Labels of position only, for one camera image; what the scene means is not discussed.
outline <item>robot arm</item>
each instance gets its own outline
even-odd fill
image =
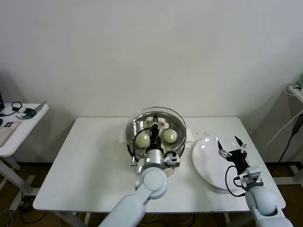
[[[149,199],[158,199],[166,192],[167,177],[163,170],[179,165],[178,154],[167,152],[164,155],[155,116],[151,127],[151,144],[146,149],[145,157],[137,163],[136,191],[125,196],[103,220],[100,227],[136,227],[145,214]]]
[[[235,137],[241,149],[226,151],[218,141],[219,154],[227,161],[233,162],[237,168],[241,187],[246,191],[247,205],[256,221],[257,227],[293,227],[285,218],[277,205],[275,195],[263,186],[260,170],[257,166],[250,167],[245,161],[247,152],[242,141]]]
[[[149,199],[162,197],[167,188],[166,175],[158,167],[150,167],[140,177],[141,185],[132,195],[125,196],[100,224],[100,227],[135,227],[145,214]]]

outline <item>black wire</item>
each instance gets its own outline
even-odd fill
[[[227,170],[226,170],[226,173],[225,173],[225,185],[226,185],[226,188],[227,188],[228,192],[229,192],[232,196],[234,196],[234,197],[242,197],[242,196],[245,195],[245,193],[242,193],[242,194],[240,194],[240,195],[235,195],[234,193],[231,192],[231,190],[229,189],[229,187],[228,187],[228,185],[227,185],[227,173],[228,173],[228,170],[229,170],[230,168],[232,168],[232,167],[235,167],[235,168],[236,168],[236,166],[230,166],[230,167],[228,167]]]
[[[152,221],[152,222],[149,222],[149,223],[145,223],[144,226],[148,226],[150,224],[153,224],[153,223],[158,223],[158,222],[161,222],[165,227],[168,227],[168,225],[166,225],[166,223],[162,220],[157,220],[157,221]]]
[[[42,219],[45,217],[45,215],[46,215],[47,212],[44,212],[44,214],[43,214],[39,219],[37,219],[36,221],[32,221],[32,222],[25,221],[25,220],[23,219],[21,213],[22,213],[22,212],[19,212],[20,219],[21,219],[22,222],[24,222],[25,224],[34,224],[34,223],[36,223],[36,222],[42,220]]]
[[[136,138],[137,138],[137,136],[141,133],[141,132],[143,132],[143,131],[145,131],[145,130],[150,130],[150,129],[152,129],[152,128],[145,128],[145,129],[142,129],[142,130],[140,130],[136,135],[135,135],[135,137],[134,137],[134,140],[133,140],[133,156],[136,158],[136,147],[135,147],[135,142],[136,142]]]
[[[292,138],[294,137],[294,133],[292,133],[292,135],[290,136],[290,138],[289,138],[289,140],[288,140],[288,143],[287,143],[287,146],[286,146],[286,148],[285,148],[285,150],[284,150],[284,152],[283,152],[283,154],[281,155],[281,157],[280,157],[280,159],[279,159],[279,161],[278,161],[278,163],[280,163],[281,162],[281,160],[282,160],[282,158],[283,158],[283,156],[284,156],[284,154],[285,154],[285,152],[287,151],[287,149],[288,149],[288,147],[289,147],[289,144],[290,144],[290,141],[292,140]],[[270,171],[270,173],[272,174],[273,173],[273,171],[276,169],[276,167],[277,167],[277,165],[275,165],[275,167]]]
[[[44,214],[35,221],[32,221],[32,222],[25,221],[22,217],[22,213],[28,213],[28,212],[31,212],[31,211],[34,210],[34,208],[33,208],[34,199],[31,199],[31,198],[32,197],[28,197],[28,198],[23,199],[23,191],[21,191],[21,201],[23,201],[23,202],[29,201],[29,203],[30,203],[27,208],[25,208],[24,205],[19,206],[20,219],[25,224],[34,224],[34,223],[42,220],[45,217],[46,213],[47,213],[47,212],[44,212]]]
[[[217,226],[220,227],[220,225],[219,225],[219,223],[218,223],[218,221],[216,219],[216,216],[214,214],[213,214],[213,217],[214,217],[214,221],[216,222]]]
[[[14,106],[14,104],[16,104],[16,103],[20,104],[20,107]],[[13,112],[11,112],[11,113],[9,113],[9,114],[0,113],[0,117],[11,116],[11,115],[13,115],[14,113],[18,112],[18,110],[22,107],[22,103],[21,103],[21,102],[18,102],[18,101],[13,102],[13,103],[11,104],[11,107],[12,107],[12,109],[13,109]]]
[[[236,180],[238,180],[236,177],[233,179],[233,184],[236,185],[239,188],[243,188],[241,185],[236,184]]]

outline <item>wooden floor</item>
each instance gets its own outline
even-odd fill
[[[47,172],[49,166],[23,166],[19,171],[19,175],[26,179],[29,174],[36,174],[36,179],[33,182],[34,187],[40,187]],[[292,173],[287,167],[277,167],[274,172],[274,176],[291,176]],[[283,185],[279,186],[281,193],[286,200],[286,208],[284,213],[286,217],[292,222],[295,227],[303,226],[303,190],[299,185]],[[13,199],[15,198],[18,189],[11,183],[6,183],[4,188],[0,191],[0,213],[5,209],[9,208]],[[29,213],[22,214],[22,217],[27,222],[32,222],[40,217],[42,217],[44,212],[41,211],[31,211]],[[234,213],[230,214],[231,220],[237,218],[240,214]],[[13,213],[14,221],[11,227],[69,227],[67,223],[54,215],[51,212],[47,212],[43,219],[34,224],[25,224],[21,221],[19,216],[19,211]],[[82,220],[85,218],[85,214],[77,213],[77,216]],[[89,222],[89,227],[98,226],[99,222],[106,216],[106,214],[92,214]],[[5,211],[0,215],[0,227],[6,226],[6,222],[10,214]],[[155,223],[147,224],[153,219],[157,221]],[[166,214],[157,215],[147,214],[141,222],[145,227],[223,227],[225,226],[225,221],[222,213],[216,214]],[[254,227],[254,221],[251,221],[246,225],[246,227]]]

